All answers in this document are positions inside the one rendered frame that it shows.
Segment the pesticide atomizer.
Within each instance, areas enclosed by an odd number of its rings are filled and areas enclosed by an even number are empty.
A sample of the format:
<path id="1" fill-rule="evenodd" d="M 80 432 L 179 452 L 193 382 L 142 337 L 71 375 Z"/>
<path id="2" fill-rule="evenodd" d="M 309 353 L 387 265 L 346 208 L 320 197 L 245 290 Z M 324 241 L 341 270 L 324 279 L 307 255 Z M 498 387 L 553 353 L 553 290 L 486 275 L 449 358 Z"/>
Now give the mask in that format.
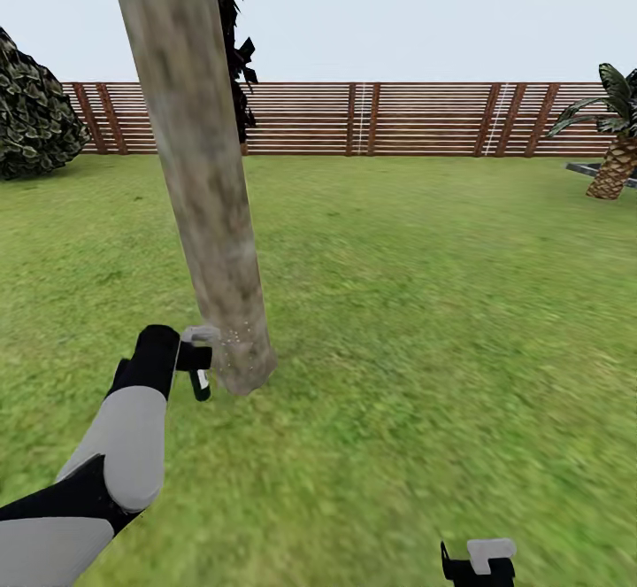
<path id="1" fill-rule="evenodd" d="M 190 381 L 192 382 L 192 388 L 196 395 L 196 400 L 204 402 L 211 395 L 210 385 L 208 382 L 209 376 L 206 375 L 206 371 L 198 369 L 197 371 L 188 370 L 190 375 Z"/>

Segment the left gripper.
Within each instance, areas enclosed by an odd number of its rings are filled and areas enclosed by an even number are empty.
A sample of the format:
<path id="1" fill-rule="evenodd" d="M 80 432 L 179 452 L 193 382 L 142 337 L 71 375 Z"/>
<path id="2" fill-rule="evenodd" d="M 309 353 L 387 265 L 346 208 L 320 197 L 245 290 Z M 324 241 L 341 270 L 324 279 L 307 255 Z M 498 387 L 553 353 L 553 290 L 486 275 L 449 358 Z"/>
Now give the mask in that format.
<path id="1" fill-rule="evenodd" d="M 188 357 L 185 363 L 176 367 L 176 370 L 180 372 L 197 371 L 198 369 L 206 371 L 209 368 L 211 368 L 211 346 L 192 347 L 192 345 L 188 345 Z"/>

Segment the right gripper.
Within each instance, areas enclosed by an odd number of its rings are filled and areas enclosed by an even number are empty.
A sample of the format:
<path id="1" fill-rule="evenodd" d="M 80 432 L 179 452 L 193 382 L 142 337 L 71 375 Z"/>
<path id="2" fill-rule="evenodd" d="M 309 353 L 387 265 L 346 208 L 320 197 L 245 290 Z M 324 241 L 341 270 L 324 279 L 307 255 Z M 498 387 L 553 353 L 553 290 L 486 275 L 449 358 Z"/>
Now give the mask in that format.
<path id="1" fill-rule="evenodd" d="M 511 564 L 505 558 L 489 559 L 490 575 L 476 575 L 470 560 L 451 560 L 441 553 L 443 572 L 456 587 L 514 587 Z"/>

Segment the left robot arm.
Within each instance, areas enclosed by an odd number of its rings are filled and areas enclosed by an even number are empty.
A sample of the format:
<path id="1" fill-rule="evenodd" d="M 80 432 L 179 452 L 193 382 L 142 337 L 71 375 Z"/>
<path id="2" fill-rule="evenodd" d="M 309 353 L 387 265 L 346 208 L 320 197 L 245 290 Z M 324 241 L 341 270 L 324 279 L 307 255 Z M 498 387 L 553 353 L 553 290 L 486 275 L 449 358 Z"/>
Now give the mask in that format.
<path id="1" fill-rule="evenodd" d="M 0 587 L 72 587 L 150 506 L 165 474 L 167 398 L 177 371 L 211 368 L 213 326 L 149 324 L 121 358 L 86 435 L 49 488 L 0 507 Z"/>

